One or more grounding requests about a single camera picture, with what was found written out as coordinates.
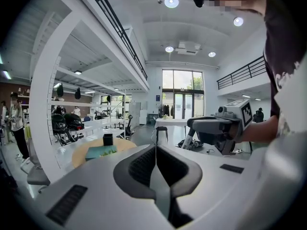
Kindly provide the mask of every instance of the tree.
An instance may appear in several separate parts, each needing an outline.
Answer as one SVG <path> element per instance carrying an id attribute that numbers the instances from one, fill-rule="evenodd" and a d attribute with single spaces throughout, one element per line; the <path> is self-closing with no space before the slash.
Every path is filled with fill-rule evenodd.
<path id="1" fill-rule="evenodd" d="M 201 90 L 202 89 L 202 77 L 194 77 L 194 88 L 193 88 L 193 80 L 187 86 L 188 90 Z"/>

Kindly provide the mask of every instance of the black metal railing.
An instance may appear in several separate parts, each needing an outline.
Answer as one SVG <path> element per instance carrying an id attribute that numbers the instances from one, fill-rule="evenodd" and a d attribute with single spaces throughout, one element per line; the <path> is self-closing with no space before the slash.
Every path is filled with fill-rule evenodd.
<path id="1" fill-rule="evenodd" d="M 147 74 L 140 62 L 140 59 L 138 58 L 137 54 L 134 51 L 134 48 L 123 28 L 121 25 L 118 17 L 116 16 L 114 10 L 112 9 L 110 3 L 108 0 L 95 0 L 98 6 L 101 8 L 101 10 L 105 13 L 106 17 L 111 22 L 112 26 L 114 27 L 115 31 L 123 41 L 124 45 L 126 46 L 127 50 L 131 54 L 132 58 L 134 59 L 135 63 L 138 65 L 139 69 L 141 70 L 143 76 L 147 80 Z"/>
<path id="2" fill-rule="evenodd" d="M 264 57 L 261 56 L 258 59 L 248 63 L 247 65 L 241 67 L 240 69 L 228 74 L 227 76 L 219 79 L 217 85 L 219 90 L 235 83 L 242 82 L 246 79 L 256 77 L 262 73 L 265 73 L 265 63 Z"/>

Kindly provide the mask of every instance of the black helmet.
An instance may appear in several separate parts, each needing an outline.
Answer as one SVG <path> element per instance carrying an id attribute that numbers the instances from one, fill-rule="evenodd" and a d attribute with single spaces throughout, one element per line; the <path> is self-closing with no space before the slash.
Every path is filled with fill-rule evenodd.
<path id="1" fill-rule="evenodd" d="M 54 134 L 62 133 L 67 128 L 65 118 L 60 114 L 53 114 L 51 116 L 51 122 Z"/>
<path id="2" fill-rule="evenodd" d="M 67 123 L 68 129 L 73 129 L 73 130 L 84 129 L 84 124 L 82 123 L 78 115 L 72 113 L 66 113 L 64 114 L 64 118 Z"/>

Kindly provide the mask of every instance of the white pillar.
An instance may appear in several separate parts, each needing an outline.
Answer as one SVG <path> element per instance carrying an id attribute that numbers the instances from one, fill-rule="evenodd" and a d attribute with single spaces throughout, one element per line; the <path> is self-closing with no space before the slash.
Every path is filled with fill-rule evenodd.
<path id="1" fill-rule="evenodd" d="M 52 72 L 57 57 L 72 30 L 80 21 L 76 12 L 71 12 L 58 25 L 47 41 L 34 71 L 30 101 L 29 115 L 31 117 L 31 134 L 38 159 L 51 183 L 60 179 L 64 172 L 61 170 L 56 151 L 52 148 L 47 124 L 47 97 L 49 83 L 52 81 Z"/>

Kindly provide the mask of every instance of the glass door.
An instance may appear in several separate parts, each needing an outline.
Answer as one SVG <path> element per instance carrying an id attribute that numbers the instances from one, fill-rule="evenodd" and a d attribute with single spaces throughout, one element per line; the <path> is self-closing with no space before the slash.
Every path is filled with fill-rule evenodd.
<path id="1" fill-rule="evenodd" d="M 175 118 L 183 118 L 183 94 L 175 93 Z"/>
<path id="2" fill-rule="evenodd" d="M 189 119 L 193 117 L 193 95 L 184 94 L 184 119 Z"/>

